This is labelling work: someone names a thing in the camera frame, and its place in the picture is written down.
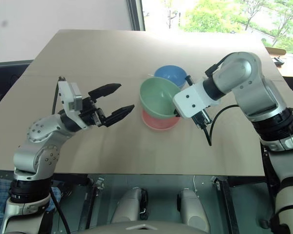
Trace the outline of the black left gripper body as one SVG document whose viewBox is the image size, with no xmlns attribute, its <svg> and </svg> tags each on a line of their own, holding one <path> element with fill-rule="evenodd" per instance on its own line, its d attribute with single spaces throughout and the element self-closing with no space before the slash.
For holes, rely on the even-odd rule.
<svg viewBox="0 0 293 234">
<path fill-rule="evenodd" d="M 91 97 L 84 98 L 79 117 L 87 126 L 96 125 L 98 127 L 106 127 L 106 117 L 103 113 L 103 110 L 97 107 L 95 102 L 96 101 L 93 101 Z"/>
</svg>

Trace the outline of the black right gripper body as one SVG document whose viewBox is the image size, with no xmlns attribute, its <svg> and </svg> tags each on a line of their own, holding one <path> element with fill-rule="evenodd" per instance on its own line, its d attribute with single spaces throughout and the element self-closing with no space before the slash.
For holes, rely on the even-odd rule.
<svg viewBox="0 0 293 234">
<path fill-rule="evenodd" d="M 205 109 L 196 113 L 191 117 L 191 119 L 194 121 L 195 125 L 201 129 L 205 129 L 209 124 L 211 124 L 211 118 Z"/>
</svg>

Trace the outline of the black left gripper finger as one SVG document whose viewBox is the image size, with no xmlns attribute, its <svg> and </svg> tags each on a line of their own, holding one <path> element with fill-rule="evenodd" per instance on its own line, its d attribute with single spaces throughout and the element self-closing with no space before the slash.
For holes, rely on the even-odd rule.
<svg viewBox="0 0 293 234">
<path fill-rule="evenodd" d="M 104 126 L 109 127 L 121 121 L 134 109 L 134 107 L 134 105 L 129 105 L 112 112 L 110 116 L 105 118 Z"/>
<path fill-rule="evenodd" d="M 91 97 L 91 99 L 98 99 L 114 93 L 120 87 L 120 83 L 109 83 L 88 92 L 88 95 Z"/>
</svg>

